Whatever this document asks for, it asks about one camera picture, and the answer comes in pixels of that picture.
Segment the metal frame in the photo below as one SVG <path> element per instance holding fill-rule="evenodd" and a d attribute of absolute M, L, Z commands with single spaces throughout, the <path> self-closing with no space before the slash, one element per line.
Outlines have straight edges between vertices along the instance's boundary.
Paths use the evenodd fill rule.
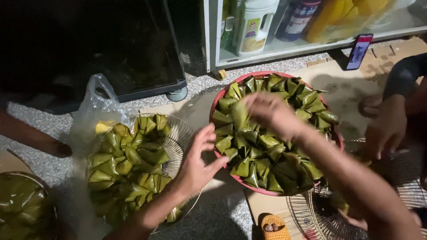
<path fill-rule="evenodd" d="M 209 41 L 206 41 L 206 50 L 209 49 L 210 54 L 206 56 L 206 70 L 207 72 L 212 72 L 215 70 L 221 70 L 231 67 L 239 67 L 248 64 L 255 64 L 264 61 L 277 60 L 281 58 L 294 57 L 309 53 L 316 53 L 326 50 L 331 50 L 335 48 L 348 47 L 350 46 L 354 38 L 349 38 L 346 40 L 338 41 L 335 43 L 329 44 L 307 44 L 301 47 L 294 47 L 289 50 L 281 50 L 272 53 L 259 54 L 257 56 L 252 56 L 248 58 L 244 58 L 241 60 L 235 60 L 230 62 L 219 62 L 219 43 L 220 43 L 220 28 L 221 28 L 221 16 L 222 16 L 222 3 L 223 0 L 211 0 L 206 4 L 208 0 L 204 0 L 204 10 L 205 10 L 205 24 L 207 24 L 208 28 L 203 29 L 205 32 L 209 32 L 207 35 L 209 36 Z M 391 32 L 384 32 L 374 34 L 373 41 L 382 41 L 391 38 L 399 38 L 403 36 L 420 34 L 427 32 L 427 26 L 422 27 L 414 27 L 404 30 L 396 30 Z"/>

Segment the plastic jug handle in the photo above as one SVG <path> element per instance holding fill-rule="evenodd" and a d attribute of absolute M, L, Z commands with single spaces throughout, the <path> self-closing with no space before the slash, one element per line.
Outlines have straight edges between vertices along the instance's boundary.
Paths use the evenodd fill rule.
<path fill-rule="evenodd" d="M 270 13 L 267 15 L 266 21 L 264 22 L 264 27 L 258 31 L 258 34 L 256 37 L 257 41 L 262 40 L 264 38 L 267 38 L 268 30 L 270 29 L 270 25 L 271 25 L 271 21 L 273 19 L 273 15 L 274 15 L 273 13 Z"/>

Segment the hand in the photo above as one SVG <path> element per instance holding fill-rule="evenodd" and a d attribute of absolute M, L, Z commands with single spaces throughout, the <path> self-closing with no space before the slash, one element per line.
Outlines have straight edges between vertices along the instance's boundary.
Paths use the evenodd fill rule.
<path fill-rule="evenodd" d="M 366 129 L 366 154 L 380 159 L 383 150 L 393 153 L 405 136 L 406 125 L 405 98 L 393 95 L 384 100 L 380 114 Z"/>
<path fill-rule="evenodd" d="M 202 190 L 218 170 L 230 160 L 228 157 L 220 157 L 209 165 L 203 161 L 202 152 L 212 151 L 215 147 L 214 131 L 215 126 L 211 123 L 194 135 L 190 150 L 174 179 L 174 187 L 178 188 L 186 198 Z"/>
<path fill-rule="evenodd" d="M 285 141 L 299 137 L 308 128 L 279 96 L 260 92 L 247 95 L 242 100 L 246 102 L 253 121 L 275 131 Z"/>

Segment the person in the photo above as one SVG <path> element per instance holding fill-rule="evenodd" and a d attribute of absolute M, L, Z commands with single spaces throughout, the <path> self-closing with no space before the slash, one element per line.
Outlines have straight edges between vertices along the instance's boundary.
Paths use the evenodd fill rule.
<path fill-rule="evenodd" d="M 324 173 L 330 186 L 340 191 L 349 205 L 363 214 L 370 239 L 422 239 L 414 218 L 393 188 L 325 140 L 311 125 L 299 120 L 295 111 L 279 96 L 261 92 L 250 94 L 242 101 L 245 101 L 252 121 L 275 131 L 282 140 L 298 145 Z M 205 165 L 201 159 L 203 151 L 214 149 L 215 138 L 213 124 L 200 130 L 177 177 L 104 239 L 147 239 L 176 205 L 200 191 L 228 162 L 227 157 L 221 157 Z"/>
<path fill-rule="evenodd" d="M 426 75 L 427 53 L 404 58 L 390 71 L 383 95 L 360 102 L 362 115 L 374 118 L 365 132 L 368 157 L 381 159 L 384 153 L 394 153 L 405 136 L 427 143 L 427 80 L 415 84 Z M 421 185 L 427 190 L 426 167 Z"/>

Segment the caster wheel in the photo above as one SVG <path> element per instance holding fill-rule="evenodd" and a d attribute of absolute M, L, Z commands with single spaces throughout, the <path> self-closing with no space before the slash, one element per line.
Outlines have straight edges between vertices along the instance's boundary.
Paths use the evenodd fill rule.
<path fill-rule="evenodd" d="M 227 72 L 224 69 L 213 71 L 212 74 L 218 81 L 222 81 L 227 77 Z"/>
<path fill-rule="evenodd" d="M 184 100 L 187 97 L 188 89 L 187 87 L 183 87 L 177 91 L 173 91 L 166 94 L 166 97 L 172 102 L 179 102 Z"/>

